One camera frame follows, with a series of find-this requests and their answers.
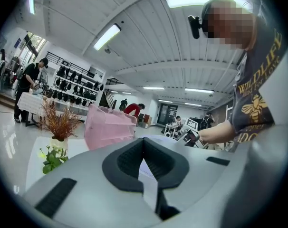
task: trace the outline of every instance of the floor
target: floor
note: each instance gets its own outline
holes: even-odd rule
[[[22,195],[25,190],[28,161],[33,144],[38,136],[51,137],[51,133],[41,131],[35,126],[26,127],[13,120],[14,111],[0,105],[0,174],[9,190]],[[82,139],[85,125],[81,124],[77,130],[77,137]],[[162,135],[162,128],[151,126],[147,129],[136,127],[135,136]]]

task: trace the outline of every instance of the ceiling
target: ceiling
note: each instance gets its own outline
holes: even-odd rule
[[[21,1],[13,13],[18,26],[84,57],[131,88],[145,92],[143,86],[163,86],[165,90],[154,92],[158,99],[205,109],[232,97],[244,53],[204,36],[193,39],[187,16],[199,16],[201,6],[170,9],[165,0],[35,0],[35,4],[32,15],[27,0]],[[114,23],[121,32],[96,51],[93,45]]]

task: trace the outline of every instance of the bee graphic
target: bee graphic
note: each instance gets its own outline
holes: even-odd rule
[[[244,114],[250,114],[250,120],[253,123],[258,123],[261,118],[262,109],[268,107],[262,96],[254,95],[253,104],[245,104],[241,111]]]

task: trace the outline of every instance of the staircase railing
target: staircase railing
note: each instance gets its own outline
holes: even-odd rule
[[[116,100],[113,100],[111,94],[110,94],[110,90],[109,89],[105,89],[104,90],[104,94],[106,97],[106,100],[108,102],[108,105],[110,108],[114,109],[115,108],[115,104],[116,104]]]

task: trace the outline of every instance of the pink container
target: pink container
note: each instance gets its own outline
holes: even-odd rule
[[[136,118],[114,109],[90,105],[85,141],[91,150],[133,139]]]

